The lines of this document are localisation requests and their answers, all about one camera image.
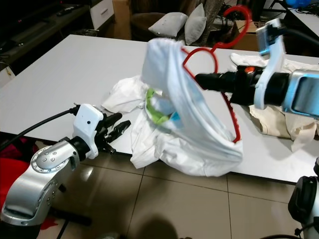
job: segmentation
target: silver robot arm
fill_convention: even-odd
[[[108,145],[130,126],[125,121],[108,133],[120,113],[106,117],[95,107],[82,104],[74,121],[73,138],[40,149],[28,169],[13,183],[1,211],[1,235],[5,238],[36,238],[59,186],[86,158],[95,158],[98,150],[114,153]]]

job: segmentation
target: beige cloth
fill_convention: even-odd
[[[267,61],[260,56],[241,56],[232,53],[230,56],[236,65],[254,65],[264,67]],[[285,59],[282,72],[291,73],[294,70],[317,70],[318,65],[310,65]],[[319,134],[319,121],[311,117],[284,113],[280,107],[267,106],[259,110],[255,106],[249,107],[251,116],[258,119],[261,125],[261,133],[276,137],[291,138],[292,152],[297,151],[304,145],[310,143],[317,132]]]

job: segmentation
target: black cable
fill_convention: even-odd
[[[219,16],[219,15],[217,15],[217,16],[220,17],[220,19],[221,19],[221,29],[223,29],[224,28],[224,19],[222,16]]]
[[[311,3],[305,7],[299,7],[296,9],[296,12],[319,16],[319,2]]]
[[[241,26],[240,28],[238,28],[238,30],[242,29],[244,26],[246,26],[246,24],[243,25],[243,26]]]
[[[294,29],[289,29],[289,28],[286,28],[283,30],[284,32],[283,33],[289,33],[291,35],[294,35],[294,36],[297,36],[317,47],[319,47],[319,41],[312,38],[311,36],[308,36],[307,34],[304,34],[303,32],[301,31],[298,31],[298,30],[294,30]]]
[[[268,237],[264,237],[260,239],[300,239],[300,238],[291,236],[291,235],[272,235],[272,236],[268,236]]]
[[[313,226],[317,226],[317,225],[318,225],[317,223],[309,223],[309,224],[305,225],[304,227],[302,227],[301,229],[297,228],[297,229],[295,229],[295,235],[300,237],[300,234],[302,231],[304,231],[308,228],[311,228]]]
[[[51,116],[51,117],[49,117],[49,118],[47,118],[47,119],[45,119],[45,120],[43,120],[43,121],[41,121],[41,122],[39,122],[39,123],[36,123],[35,125],[33,125],[33,126],[27,128],[26,130],[22,131],[21,133],[19,133],[18,135],[16,135],[16,136],[13,137],[12,139],[10,139],[9,141],[7,141],[7,142],[4,143],[3,145],[1,145],[1,147],[0,147],[0,152],[1,152],[2,150],[4,150],[6,147],[8,147],[10,144],[12,144],[12,142],[14,142],[15,140],[19,139],[21,136],[24,136],[25,134],[29,133],[30,131],[34,130],[35,128],[38,128],[38,127],[40,127],[41,125],[50,122],[51,120],[57,119],[57,118],[59,118],[59,117],[61,117],[61,116],[64,116],[64,115],[66,115],[66,114],[68,114],[68,113],[71,113],[71,114],[76,115],[77,112],[78,112],[78,110],[79,110],[79,107],[80,107],[80,106],[77,105],[77,106],[74,107],[74,108],[70,108],[70,109],[68,109],[67,111],[63,111],[63,112],[61,112],[61,113],[58,113],[58,114],[56,114],[56,115],[54,115],[54,116]]]

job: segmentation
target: tabletop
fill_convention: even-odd
[[[296,9],[290,10],[300,21],[302,21],[312,32],[319,36],[319,16],[296,12]]]
[[[70,35],[0,89],[0,131],[18,134],[31,125],[73,107],[73,103],[100,106],[120,80],[142,71],[146,42]],[[219,72],[232,68],[230,54],[258,55],[257,52],[217,49]],[[290,60],[318,64],[319,58],[287,55]],[[206,53],[189,61],[194,73],[211,72],[212,60]],[[211,110],[231,129],[232,122],[218,92],[203,92]],[[244,144],[243,162],[234,172],[280,181],[297,182],[314,175],[319,155],[318,142],[291,152],[292,141],[260,134],[249,112],[233,105]],[[134,124],[140,109],[123,115]],[[73,132],[73,115],[51,121],[27,136],[58,141]],[[122,153],[132,154],[131,129],[112,142]]]

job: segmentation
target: floor tile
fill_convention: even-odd
[[[87,216],[89,227],[69,223],[62,239],[95,239],[105,232],[127,233],[142,175],[79,165],[53,206]]]
[[[147,166],[145,168],[144,175],[227,192],[226,176],[221,176],[221,177],[189,176],[172,167],[169,167],[163,162],[154,162],[150,164],[149,166]]]
[[[288,204],[229,193],[232,239],[293,235],[301,225],[294,221]]]
[[[42,225],[42,230],[40,230],[37,239],[56,239],[64,222],[64,219],[48,216],[45,225]]]
[[[288,203],[294,191],[293,185],[275,183],[266,179],[245,177],[241,175],[227,175],[228,191],[276,202]]]
[[[82,162],[82,164],[142,175],[144,168],[136,169],[130,162],[130,159],[131,156],[129,155],[118,153],[110,155],[109,153],[99,152],[98,157],[96,157],[95,159],[86,159]]]
[[[144,176],[130,239],[230,239],[226,192]]]

